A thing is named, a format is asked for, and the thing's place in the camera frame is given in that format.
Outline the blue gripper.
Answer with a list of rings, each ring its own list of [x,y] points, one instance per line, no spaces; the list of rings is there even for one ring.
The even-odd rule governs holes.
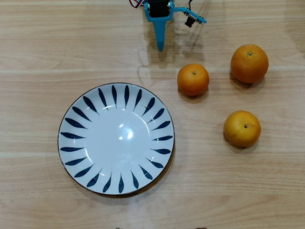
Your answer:
[[[147,21],[153,23],[158,51],[162,52],[165,44],[166,25],[172,19],[174,2],[172,0],[144,0],[143,2]]]

